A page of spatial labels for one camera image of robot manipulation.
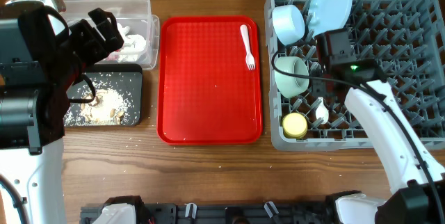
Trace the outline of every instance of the red tray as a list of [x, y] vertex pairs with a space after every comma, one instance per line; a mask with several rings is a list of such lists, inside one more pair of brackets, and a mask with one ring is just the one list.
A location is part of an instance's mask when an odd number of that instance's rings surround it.
[[[245, 64], [249, 29], [255, 70]], [[246, 144], [263, 128], [257, 25], [245, 16], [173, 17], [161, 29], [159, 138], [173, 145]]]

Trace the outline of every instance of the gray dish rack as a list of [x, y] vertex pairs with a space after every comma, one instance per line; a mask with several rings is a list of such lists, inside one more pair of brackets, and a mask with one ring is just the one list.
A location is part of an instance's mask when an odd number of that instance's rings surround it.
[[[266, 0], [264, 20], [269, 60], [283, 48], [272, 25], [272, 10], [293, 4], [303, 14], [306, 24], [311, 0]], [[346, 23], [351, 47], [359, 58], [374, 58], [389, 77], [403, 113], [429, 150], [445, 148], [445, 26], [438, 0], [353, 0]], [[309, 44], [312, 32], [282, 56], [303, 58], [309, 73], [317, 68], [316, 48]], [[308, 91], [287, 99], [281, 96], [270, 67], [270, 121], [272, 143], [284, 151], [330, 151], [372, 147], [364, 130], [345, 106], [329, 102], [330, 119], [325, 125], [315, 118], [318, 104]], [[287, 138], [281, 119], [299, 112], [308, 121], [303, 140]]]

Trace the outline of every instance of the yellow jar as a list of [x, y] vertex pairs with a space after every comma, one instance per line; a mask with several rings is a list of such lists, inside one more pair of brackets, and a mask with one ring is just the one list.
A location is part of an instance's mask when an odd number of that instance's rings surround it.
[[307, 121], [301, 113], [290, 113], [282, 121], [284, 135], [288, 138], [303, 138], [307, 132]]

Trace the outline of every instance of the light blue plate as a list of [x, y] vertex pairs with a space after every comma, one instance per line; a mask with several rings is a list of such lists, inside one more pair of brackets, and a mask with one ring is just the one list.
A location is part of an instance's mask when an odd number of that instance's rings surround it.
[[342, 29], [350, 14], [353, 0], [311, 0], [309, 14], [311, 22], [307, 25], [309, 31], [314, 30], [314, 36], [335, 29]]

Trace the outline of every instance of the clear plastic container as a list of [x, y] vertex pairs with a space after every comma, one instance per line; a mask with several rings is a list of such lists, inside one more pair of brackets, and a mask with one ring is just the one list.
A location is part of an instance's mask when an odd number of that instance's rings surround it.
[[80, 19], [86, 19], [92, 26], [94, 23], [88, 16], [88, 12], [101, 8], [112, 12], [118, 23], [123, 27], [129, 26], [129, 35], [143, 36], [147, 44], [144, 50], [135, 52], [115, 51], [110, 56], [100, 61], [101, 64], [118, 63], [113, 59], [122, 55], [137, 55], [135, 61], [122, 61], [121, 63], [137, 63], [144, 70], [151, 70], [156, 66], [159, 50], [159, 18], [152, 15], [150, 0], [63, 0], [67, 7], [62, 13], [68, 25], [72, 25]]

